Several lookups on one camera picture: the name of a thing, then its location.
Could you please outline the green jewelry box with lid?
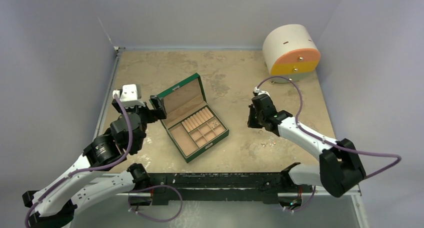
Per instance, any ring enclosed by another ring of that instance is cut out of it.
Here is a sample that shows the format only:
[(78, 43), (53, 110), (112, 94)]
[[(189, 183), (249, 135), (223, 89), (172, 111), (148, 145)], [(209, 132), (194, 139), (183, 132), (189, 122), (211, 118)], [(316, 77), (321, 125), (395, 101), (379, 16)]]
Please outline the green jewelry box with lid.
[(201, 76), (195, 73), (159, 93), (167, 112), (162, 126), (186, 163), (228, 137), (230, 130), (207, 103)]

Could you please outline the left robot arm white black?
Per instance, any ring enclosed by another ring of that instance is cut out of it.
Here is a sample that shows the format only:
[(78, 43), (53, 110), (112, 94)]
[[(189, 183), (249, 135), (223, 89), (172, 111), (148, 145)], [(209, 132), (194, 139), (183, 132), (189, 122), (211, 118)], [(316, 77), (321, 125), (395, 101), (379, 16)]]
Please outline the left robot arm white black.
[(152, 95), (150, 101), (152, 109), (139, 96), (114, 94), (112, 104), (120, 112), (120, 118), (97, 136), (55, 181), (41, 190), (27, 191), (22, 195), (24, 205), (29, 208), (25, 227), (64, 227), (77, 212), (107, 197), (147, 190), (149, 174), (142, 164), (137, 163), (108, 180), (94, 185), (88, 183), (140, 151), (147, 136), (147, 125), (166, 119), (163, 99)]

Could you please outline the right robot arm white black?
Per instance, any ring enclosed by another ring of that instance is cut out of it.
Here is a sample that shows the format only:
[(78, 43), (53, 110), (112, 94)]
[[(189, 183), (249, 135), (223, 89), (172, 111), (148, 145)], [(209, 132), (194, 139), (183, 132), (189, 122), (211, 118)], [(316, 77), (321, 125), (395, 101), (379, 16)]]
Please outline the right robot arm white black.
[(285, 168), (280, 181), (284, 190), (293, 191), (300, 185), (321, 186), (330, 195), (341, 197), (365, 179), (364, 166), (350, 140), (337, 141), (303, 126), (291, 113), (277, 111), (266, 92), (255, 94), (251, 101), (249, 128), (263, 128), (287, 139), (318, 161), (318, 165), (297, 162)]

